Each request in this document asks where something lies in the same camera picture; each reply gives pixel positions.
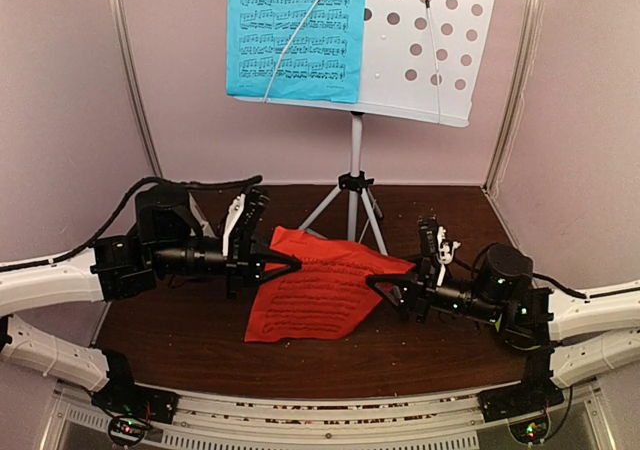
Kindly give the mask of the red sheet music page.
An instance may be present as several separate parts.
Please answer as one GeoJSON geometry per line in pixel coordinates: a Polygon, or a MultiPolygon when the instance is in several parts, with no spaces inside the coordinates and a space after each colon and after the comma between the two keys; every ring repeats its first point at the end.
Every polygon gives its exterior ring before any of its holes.
{"type": "Polygon", "coordinates": [[[321,239],[281,226],[275,229],[270,248],[299,259],[302,266],[259,288],[246,343],[342,339],[382,301],[366,278],[404,274],[413,267],[360,243],[321,239]]]}

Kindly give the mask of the blue sheet music page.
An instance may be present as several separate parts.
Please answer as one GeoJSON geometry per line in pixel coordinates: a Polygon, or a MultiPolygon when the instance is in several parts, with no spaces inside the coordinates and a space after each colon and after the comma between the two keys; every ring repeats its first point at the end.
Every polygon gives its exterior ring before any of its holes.
{"type": "Polygon", "coordinates": [[[226,92],[359,100],[365,0],[227,0],[226,92]]]}

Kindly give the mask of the white folding music stand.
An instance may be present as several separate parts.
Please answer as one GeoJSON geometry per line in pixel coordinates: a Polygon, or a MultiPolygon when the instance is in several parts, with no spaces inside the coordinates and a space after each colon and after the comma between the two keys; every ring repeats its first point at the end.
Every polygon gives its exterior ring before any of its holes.
{"type": "Polygon", "coordinates": [[[328,101],[237,98],[343,110],[351,116],[351,161],[332,197],[346,193],[347,237],[378,232],[383,216],[361,167],[363,119],[367,115],[451,127],[469,122],[495,0],[365,0],[359,100],[328,101]]]}

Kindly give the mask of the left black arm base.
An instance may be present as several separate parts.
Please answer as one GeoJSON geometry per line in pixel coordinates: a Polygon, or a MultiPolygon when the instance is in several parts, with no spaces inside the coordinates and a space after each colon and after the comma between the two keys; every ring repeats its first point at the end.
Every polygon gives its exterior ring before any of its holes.
{"type": "Polygon", "coordinates": [[[99,391],[91,393],[92,403],[111,413],[171,424],[179,395],[137,384],[124,354],[112,350],[103,350],[102,353],[107,362],[107,383],[99,391]]]}

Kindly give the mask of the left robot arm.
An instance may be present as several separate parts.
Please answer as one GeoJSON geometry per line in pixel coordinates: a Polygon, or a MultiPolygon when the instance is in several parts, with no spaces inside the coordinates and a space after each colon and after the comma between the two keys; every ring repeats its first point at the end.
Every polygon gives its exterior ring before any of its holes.
{"type": "Polygon", "coordinates": [[[124,235],[100,227],[59,255],[1,268],[1,357],[5,361],[105,396],[123,414],[144,403],[127,358],[79,347],[42,332],[18,316],[24,310],[74,302],[113,302],[151,291],[167,277],[221,277],[228,297],[301,268],[255,234],[269,202],[260,178],[204,184],[145,177],[125,193],[135,223],[124,235]]]}

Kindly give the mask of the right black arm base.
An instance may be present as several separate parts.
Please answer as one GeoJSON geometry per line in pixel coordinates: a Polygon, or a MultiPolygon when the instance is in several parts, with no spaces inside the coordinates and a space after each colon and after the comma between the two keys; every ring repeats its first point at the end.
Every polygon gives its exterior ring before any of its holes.
{"type": "Polygon", "coordinates": [[[564,393],[551,380],[551,353],[534,352],[526,361],[523,378],[515,384],[478,393],[486,423],[541,412],[564,402],[564,393]]]}

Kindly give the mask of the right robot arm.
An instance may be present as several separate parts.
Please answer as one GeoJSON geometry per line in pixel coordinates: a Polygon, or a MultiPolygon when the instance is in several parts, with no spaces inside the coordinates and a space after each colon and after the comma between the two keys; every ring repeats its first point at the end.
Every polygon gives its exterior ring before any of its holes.
{"type": "Polygon", "coordinates": [[[434,217],[418,223],[420,252],[402,274],[377,274],[369,288],[399,316],[422,322],[429,311],[493,327],[507,346],[531,353],[529,376],[513,389],[519,410],[535,410],[551,384],[569,388],[639,359],[639,283],[574,290],[535,272],[510,244],[491,243],[467,279],[449,271],[459,242],[434,217]]]}

